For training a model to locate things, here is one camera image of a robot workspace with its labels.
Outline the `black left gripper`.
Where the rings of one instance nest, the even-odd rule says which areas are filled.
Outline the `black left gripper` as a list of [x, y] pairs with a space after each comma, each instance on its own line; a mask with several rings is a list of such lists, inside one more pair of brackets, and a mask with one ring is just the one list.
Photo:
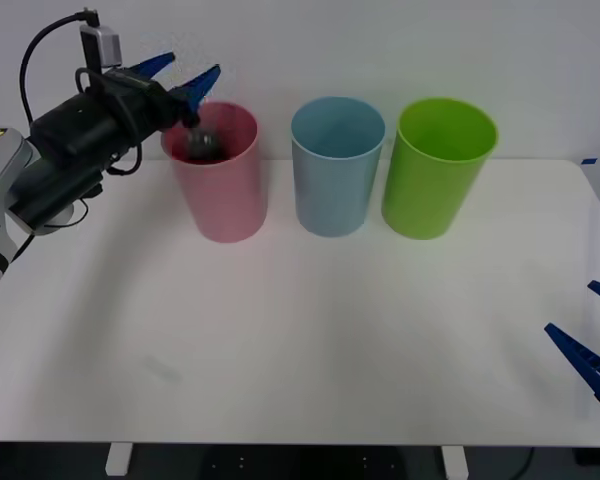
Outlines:
[[101, 140], [105, 144], [141, 144], [178, 122], [185, 127], [199, 124], [199, 106], [219, 79], [221, 67], [216, 64], [193, 80], [166, 89], [154, 76], [174, 60], [174, 53], [166, 52], [102, 75]]

